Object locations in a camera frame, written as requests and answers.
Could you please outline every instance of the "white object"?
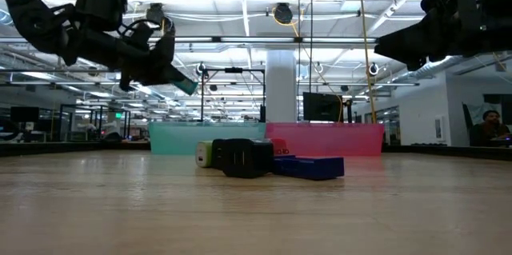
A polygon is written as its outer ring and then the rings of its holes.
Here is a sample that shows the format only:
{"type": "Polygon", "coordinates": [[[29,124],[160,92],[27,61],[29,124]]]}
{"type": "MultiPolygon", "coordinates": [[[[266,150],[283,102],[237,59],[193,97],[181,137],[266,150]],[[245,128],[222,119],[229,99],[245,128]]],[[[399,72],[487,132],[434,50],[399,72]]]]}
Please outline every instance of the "white object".
{"type": "Polygon", "coordinates": [[[195,150],[195,163],[202,168],[211,166],[211,141],[200,141],[195,150]]]}
{"type": "Polygon", "coordinates": [[[25,123],[25,130],[32,131],[34,130],[34,123],[33,122],[27,122],[25,123]]]}

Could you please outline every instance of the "ceiling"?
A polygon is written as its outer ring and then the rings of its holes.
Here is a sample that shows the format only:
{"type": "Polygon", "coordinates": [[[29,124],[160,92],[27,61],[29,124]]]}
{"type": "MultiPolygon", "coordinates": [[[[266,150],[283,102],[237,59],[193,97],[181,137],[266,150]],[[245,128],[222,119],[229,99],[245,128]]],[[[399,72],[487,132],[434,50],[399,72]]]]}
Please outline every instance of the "ceiling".
{"type": "MultiPolygon", "coordinates": [[[[415,24],[421,20],[423,12],[419,6],[421,0],[364,0],[364,23],[369,38],[376,38],[390,32],[400,30],[415,24]]],[[[151,3],[164,4],[167,16],[171,17],[176,29],[177,37],[204,38],[211,36],[233,37],[301,37],[310,38],[334,38],[334,43],[314,44],[311,60],[315,68],[313,74],[303,74],[302,84],[309,82],[309,77],[315,90],[323,93],[331,93],[332,90],[340,91],[341,82],[361,83],[366,82],[366,52],[363,40],[363,17],[358,12],[361,9],[360,0],[129,0],[129,11],[125,21],[132,22],[144,15],[146,8],[151,3]],[[277,3],[285,2],[290,5],[297,22],[296,31],[292,26],[281,26],[276,23],[271,12],[277,3]],[[352,38],[351,43],[336,42],[335,38],[352,38]],[[321,85],[320,73],[331,86],[321,85]]],[[[58,6],[65,3],[74,3],[74,0],[45,0],[49,6],[58,6]]],[[[0,0],[0,19],[8,10],[5,3],[0,0]]],[[[19,38],[19,34],[8,18],[0,20],[0,68],[3,69],[31,69],[31,70],[62,70],[65,66],[54,55],[42,54],[32,46],[19,38]]],[[[237,44],[222,43],[177,43],[173,65],[191,78],[197,79],[195,73],[197,66],[202,63],[208,68],[242,67],[264,69],[266,64],[266,52],[270,49],[286,48],[294,50],[296,58],[301,58],[301,66],[307,66],[310,62],[308,53],[309,43],[299,47],[297,44],[276,45],[274,43],[250,43],[244,44],[243,40],[237,44]]],[[[403,72],[405,65],[389,58],[374,54],[373,46],[368,49],[368,60],[381,67],[379,78],[393,77],[394,74],[403,72]]],[[[90,67],[103,69],[93,62],[80,61],[70,70],[87,70],[90,67]]],[[[7,75],[2,79],[10,80],[7,75]]],[[[241,115],[258,116],[257,99],[262,94],[262,87],[258,83],[259,74],[251,75],[218,73],[210,79],[210,84],[217,84],[216,91],[207,89],[208,110],[205,114],[211,116],[240,117],[241,115]],[[237,82],[236,86],[227,82],[237,82]],[[226,96],[244,95],[238,98],[226,96]]],[[[133,108],[134,112],[153,114],[156,117],[163,116],[165,112],[154,113],[155,110],[168,111],[173,118],[197,117],[197,109],[200,106],[200,97],[195,94],[191,97],[179,92],[175,87],[151,86],[134,93],[123,93],[116,85],[116,74],[99,73],[90,76],[88,73],[46,73],[15,74],[17,82],[69,82],[64,85],[77,98],[89,98],[89,102],[109,101],[115,99],[118,102],[129,103],[143,107],[133,108]],[[102,84],[87,85],[87,82],[101,82],[102,84]]],[[[352,86],[346,95],[359,94],[361,87],[352,86]]]]}

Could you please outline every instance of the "yellow cable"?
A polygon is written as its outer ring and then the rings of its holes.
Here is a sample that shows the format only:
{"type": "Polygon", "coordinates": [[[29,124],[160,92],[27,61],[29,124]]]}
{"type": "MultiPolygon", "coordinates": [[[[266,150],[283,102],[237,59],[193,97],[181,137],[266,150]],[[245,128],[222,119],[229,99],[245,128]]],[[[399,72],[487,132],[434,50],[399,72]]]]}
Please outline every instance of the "yellow cable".
{"type": "Polygon", "coordinates": [[[365,58],[366,58],[366,82],[368,83],[368,93],[370,94],[370,105],[371,105],[371,120],[372,123],[377,123],[377,116],[375,114],[374,95],[371,92],[370,82],[370,60],[368,59],[368,37],[366,34],[366,17],[365,17],[365,4],[364,0],[361,0],[361,17],[362,17],[362,34],[365,40],[365,58]]]}
{"type": "Polygon", "coordinates": [[[496,55],[495,52],[493,52],[493,57],[496,60],[496,62],[503,68],[504,71],[506,71],[506,66],[503,64],[503,62],[499,59],[498,55],[496,55]]]}
{"type": "MultiPolygon", "coordinates": [[[[301,17],[303,15],[304,15],[304,10],[301,10],[301,17]]],[[[282,26],[292,26],[292,28],[294,29],[295,35],[297,37],[300,37],[300,35],[299,35],[298,31],[297,31],[297,28],[295,27],[295,25],[300,22],[300,18],[296,22],[292,22],[292,23],[288,23],[288,24],[282,24],[282,23],[278,22],[275,18],[274,18],[274,20],[279,25],[282,25],[282,26]]],[[[306,55],[310,59],[310,62],[312,62],[313,59],[307,53],[307,49],[304,47],[304,45],[302,45],[302,43],[299,43],[299,44],[304,49],[304,52],[306,52],[306,55]]],[[[339,115],[338,115],[338,122],[341,122],[342,121],[342,115],[343,115],[343,99],[339,95],[337,95],[336,92],[330,87],[330,85],[327,83],[327,80],[322,76],[322,74],[320,72],[318,72],[317,66],[315,64],[313,64],[313,67],[314,67],[315,71],[317,72],[317,74],[320,75],[320,78],[324,81],[324,83],[326,83],[327,87],[329,87],[330,91],[338,98],[339,104],[340,104],[339,115]]]]}
{"type": "MultiPolygon", "coordinates": [[[[311,56],[307,53],[307,49],[302,46],[304,49],[304,52],[306,52],[307,57],[312,61],[311,56]]],[[[342,121],[342,115],[343,115],[343,99],[341,96],[337,95],[336,92],[330,87],[330,85],[327,83],[327,80],[322,76],[320,72],[318,72],[317,66],[313,64],[314,70],[317,72],[318,75],[320,75],[320,78],[326,83],[327,87],[330,89],[330,92],[332,92],[339,100],[340,108],[339,108],[339,115],[338,115],[338,122],[342,121]]]]}

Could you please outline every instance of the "wooden table surface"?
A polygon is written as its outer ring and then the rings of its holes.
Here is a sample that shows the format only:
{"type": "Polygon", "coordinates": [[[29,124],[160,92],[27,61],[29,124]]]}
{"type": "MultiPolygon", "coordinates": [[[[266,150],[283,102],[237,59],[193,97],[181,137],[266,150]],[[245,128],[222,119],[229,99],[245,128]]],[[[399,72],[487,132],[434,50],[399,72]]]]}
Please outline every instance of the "wooden table surface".
{"type": "Polygon", "coordinates": [[[0,158],[0,254],[512,254],[512,164],[347,158],[236,179],[146,151],[0,158]]]}

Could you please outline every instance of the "cable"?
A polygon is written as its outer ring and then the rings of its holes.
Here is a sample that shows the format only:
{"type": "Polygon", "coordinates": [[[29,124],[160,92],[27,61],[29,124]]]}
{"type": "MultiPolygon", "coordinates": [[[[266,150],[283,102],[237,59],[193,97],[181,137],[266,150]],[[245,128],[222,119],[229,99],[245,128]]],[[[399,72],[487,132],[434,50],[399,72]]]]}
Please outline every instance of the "cable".
{"type": "MultiPolygon", "coordinates": [[[[310,4],[311,4],[311,34],[310,34],[310,36],[313,37],[313,0],[311,0],[310,4]]],[[[300,0],[298,0],[298,8],[300,9],[300,0]]],[[[304,10],[300,10],[301,16],[298,18],[298,22],[300,22],[301,17],[303,15],[303,12],[304,12],[304,10]]],[[[291,25],[294,28],[295,35],[297,35],[297,37],[299,38],[300,37],[301,25],[300,24],[298,25],[298,31],[297,31],[297,29],[295,28],[295,24],[287,24],[287,25],[291,25]]],[[[324,83],[326,83],[326,85],[330,89],[330,91],[336,96],[336,98],[338,98],[339,105],[340,105],[340,107],[339,107],[339,115],[338,115],[338,122],[342,122],[342,115],[343,115],[343,99],[342,99],[342,97],[340,97],[339,95],[336,94],[336,92],[332,89],[332,87],[330,87],[330,85],[327,84],[327,80],[322,76],[322,74],[320,72],[318,72],[317,66],[314,66],[314,64],[312,64],[312,62],[313,62],[313,57],[312,57],[312,54],[313,54],[313,40],[311,40],[311,43],[310,43],[311,54],[308,54],[306,47],[301,42],[298,43],[298,64],[299,65],[301,63],[301,48],[304,49],[304,52],[306,53],[306,56],[310,59],[310,92],[311,92],[311,75],[312,75],[311,74],[311,67],[314,67],[315,71],[317,72],[318,75],[320,75],[320,78],[324,81],[324,83]]]]}
{"type": "Polygon", "coordinates": [[[362,33],[365,40],[365,58],[366,58],[366,82],[368,83],[368,93],[370,94],[370,105],[371,105],[371,120],[372,123],[377,123],[377,115],[375,113],[374,95],[371,92],[370,83],[370,60],[368,58],[368,34],[366,34],[366,18],[365,18],[365,4],[364,0],[361,0],[361,15],[362,15],[362,33]]]}
{"type": "Polygon", "coordinates": [[[495,52],[493,52],[494,60],[503,68],[503,70],[506,71],[506,65],[502,63],[502,61],[499,59],[498,55],[496,55],[495,52]]]}
{"type": "MultiPolygon", "coordinates": [[[[311,22],[310,22],[310,24],[311,24],[311,32],[310,32],[310,38],[311,38],[311,40],[310,40],[310,54],[311,54],[311,56],[310,56],[310,93],[311,93],[311,78],[312,78],[312,76],[311,76],[311,73],[312,73],[311,72],[311,67],[313,65],[313,58],[312,58],[313,57],[313,14],[314,14],[313,13],[313,0],[310,0],[310,7],[311,7],[311,22]]],[[[343,110],[343,102],[342,102],[342,104],[341,104],[339,109],[343,110]]]]}
{"type": "MultiPolygon", "coordinates": [[[[478,57],[476,57],[476,56],[474,56],[474,58],[475,58],[478,62],[480,62],[480,64],[482,64],[482,66],[487,67],[487,65],[486,65],[484,62],[482,62],[482,60],[480,60],[480,58],[478,58],[478,57]]],[[[496,74],[496,76],[498,76],[499,78],[503,79],[505,82],[507,82],[507,83],[509,83],[509,84],[512,84],[512,81],[510,81],[510,80],[509,80],[509,79],[507,79],[507,78],[504,78],[502,75],[500,75],[500,74],[496,74]]]]}
{"type": "Polygon", "coordinates": [[[125,27],[125,29],[124,29],[122,32],[119,32],[119,30],[118,30],[118,33],[119,33],[119,35],[121,35],[121,36],[125,36],[125,35],[126,35],[126,32],[128,32],[128,30],[133,30],[133,29],[134,29],[134,26],[136,26],[136,25],[137,25],[137,24],[139,24],[139,23],[144,23],[144,22],[150,22],[150,23],[153,23],[153,24],[155,24],[155,25],[157,25],[157,26],[159,26],[159,25],[160,25],[160,23],[155,22],[155,21],[150,20],[150,19],[145,19],[145,18],[144,18],[144,19],[138,19],[138,20],[135,20],[134,22],[130,23],[128,26],[126,26],[126,25],[124,25],[124,24],[123,24],[123,27],[125,27]]]}
{"type": "MultiPolygon", "coordinates": [[[[249,90],[249,93],[252,96],[251,99],[253,100],[254,106],[258,106],[256,101],[254,100],[254,94],[253,94],[252,90],[250,89],[249,84],[247,84],[246,78],[243,76],[243,74],[240,74],[240,76],[242,76],[242,80],[244,81],[244,83],[246,83],[247,90],[249,90]]],[[[258,108],[258,111],[260,114],[262,113],[261,108],[258,108]]]]}
{"type": "MultiPolygon", "coordinates": [[[[302,46],[302,48],[304,49],[304,52],[306,52],[306,56],[311,60],[311,56],[307,53],[306,47],[302,46]]],[[[338,115],[338,123],[342,122],[342,115],[343,115],[343,99],[342,99],[342,97],[337,95],[336,92],[332,89],[332,87],[330,87],[330,85],[327,84],[327,80],[322,76],[322,74],[320,72],[318,72],[317,66],[313,65],[313,67],[314,67],[314,70],[317,72],[317,74],[320,75],[320,78],[322,79],[322,81],[324,81],[324,83],[326,83],[326,85],[329,88],[330,92],[332,92],[338,98],[339,104],[340,104],[339,115],[338,115]]]]}

